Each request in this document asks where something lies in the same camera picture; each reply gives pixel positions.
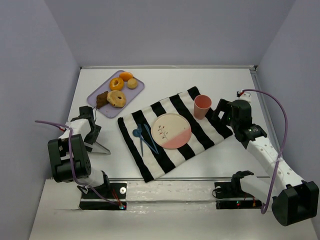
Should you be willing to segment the metal serving tongs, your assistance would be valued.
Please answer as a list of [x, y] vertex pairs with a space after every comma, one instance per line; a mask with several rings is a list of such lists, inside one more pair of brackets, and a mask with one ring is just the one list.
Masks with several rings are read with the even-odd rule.
[[111, 155], [111, 151], [98, 142], [94, 142], [93, 144], [84, 142], [84, 145], [88, 153]]

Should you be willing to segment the large beige bagel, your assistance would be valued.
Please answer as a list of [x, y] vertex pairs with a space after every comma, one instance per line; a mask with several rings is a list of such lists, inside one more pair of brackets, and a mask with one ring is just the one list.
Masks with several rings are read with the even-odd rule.
[[112, 90], [107, 94], [108, 102], [115, 108], [123, 108], [127, 99], [125, 94], [120, 90]]

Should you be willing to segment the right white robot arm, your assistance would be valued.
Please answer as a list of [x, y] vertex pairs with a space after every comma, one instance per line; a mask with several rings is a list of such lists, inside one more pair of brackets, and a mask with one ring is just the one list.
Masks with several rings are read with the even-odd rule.
[[231, 127], [235, 138], [271, 178], [267, 184], [249, 170], [238, 171], [232, 175], [230, 182], [218, 189], [220, 194], [225, 198], [234, 198], [240, 193], [255, 197], [262, 203], [261, 212], [271, 209], [282, 226], [317, 215], [319, 187], [313, 181], [305, 181], [278, 156], [267, 133], [253, 123], [252, 108], [248, 101], [237, 99], [230, 102], [220, 99], [212, 118]]

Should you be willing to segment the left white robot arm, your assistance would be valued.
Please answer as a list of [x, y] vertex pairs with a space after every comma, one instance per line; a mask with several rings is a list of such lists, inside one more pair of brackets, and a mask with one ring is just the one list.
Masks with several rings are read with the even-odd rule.
[[83, 193], [89, 189], [109, 191], [111, 184], [107, 174], [94, 170], [89, 159], [102, 129], [96, 124], [93, 108], [81, 106], [79, 116], [70, 122], [50, 122], [49, 125], [63, 131], [60, 137], [47, 144], [53, 179], [57, 183], [75, 182]]

